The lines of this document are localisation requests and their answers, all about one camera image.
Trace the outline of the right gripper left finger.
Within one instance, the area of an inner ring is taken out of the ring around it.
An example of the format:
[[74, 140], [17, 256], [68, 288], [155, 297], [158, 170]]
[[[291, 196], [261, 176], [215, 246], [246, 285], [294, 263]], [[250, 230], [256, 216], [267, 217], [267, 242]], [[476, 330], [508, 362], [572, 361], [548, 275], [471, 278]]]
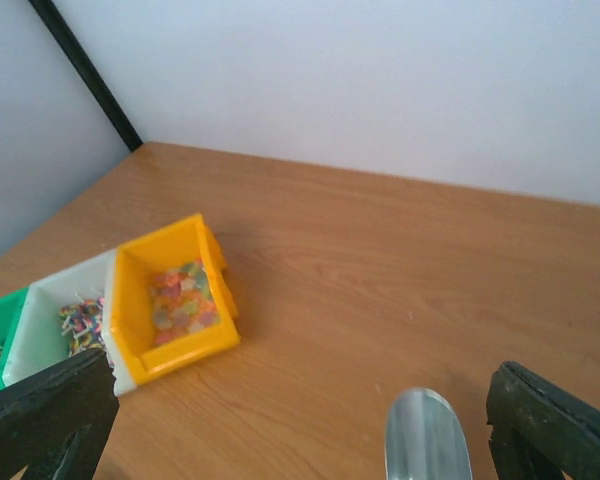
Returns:
[[0, 391], [0, 479], [91, 479], [119, 400], [106, 354], [88, 349]]

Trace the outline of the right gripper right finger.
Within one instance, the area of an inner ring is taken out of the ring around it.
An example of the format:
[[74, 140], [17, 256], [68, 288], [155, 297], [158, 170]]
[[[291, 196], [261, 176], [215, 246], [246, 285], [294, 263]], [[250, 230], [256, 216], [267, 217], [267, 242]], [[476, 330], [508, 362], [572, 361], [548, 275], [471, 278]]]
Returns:
[[489, 447], [500, 479], [600, 479], [600, 411], [514, 361], [493, 373]]

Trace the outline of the white candy bin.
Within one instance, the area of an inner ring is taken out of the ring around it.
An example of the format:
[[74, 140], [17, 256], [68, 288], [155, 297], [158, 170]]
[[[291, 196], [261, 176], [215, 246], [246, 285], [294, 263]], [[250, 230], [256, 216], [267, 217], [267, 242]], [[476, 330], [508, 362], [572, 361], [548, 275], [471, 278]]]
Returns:
[[114, 248], [32, 283], [11, 341], [5, 344], [0, 379], [12, 386], [69, 356], [82, 340], [80, 308], [103, 305], [102, 339], [113, 363], [114, 393], [125, 395], [142, 384], [140, 357], [151, 343], [146, 273], [138, 261]]

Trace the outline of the metal scoop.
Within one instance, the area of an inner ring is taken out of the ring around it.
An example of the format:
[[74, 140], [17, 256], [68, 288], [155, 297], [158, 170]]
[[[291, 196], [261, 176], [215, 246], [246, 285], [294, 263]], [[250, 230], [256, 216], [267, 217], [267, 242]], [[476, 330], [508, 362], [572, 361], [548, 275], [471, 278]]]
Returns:
[[449, 402], [428, 388], [393, 401], [385, 428], [388, 479], [471, 479], [468, 445]]

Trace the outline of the orange candy bin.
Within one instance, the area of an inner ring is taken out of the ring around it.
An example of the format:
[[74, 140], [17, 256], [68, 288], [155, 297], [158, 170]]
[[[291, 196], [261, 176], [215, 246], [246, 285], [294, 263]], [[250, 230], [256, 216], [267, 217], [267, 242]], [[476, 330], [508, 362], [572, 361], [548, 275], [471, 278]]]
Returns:
[[226, 267], [200, 214], [117, 248], [104, 336], [118, 393], [239, 344]]

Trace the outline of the left black frame post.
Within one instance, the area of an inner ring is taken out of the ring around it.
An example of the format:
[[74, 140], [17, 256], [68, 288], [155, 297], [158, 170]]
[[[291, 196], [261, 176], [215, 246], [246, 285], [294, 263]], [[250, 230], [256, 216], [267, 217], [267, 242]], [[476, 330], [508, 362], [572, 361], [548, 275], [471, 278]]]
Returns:
[[134, 152], [143, 141], [98, 69], [51, 0], [29, 0], [35, 13], [69, 60], [122, 142]]

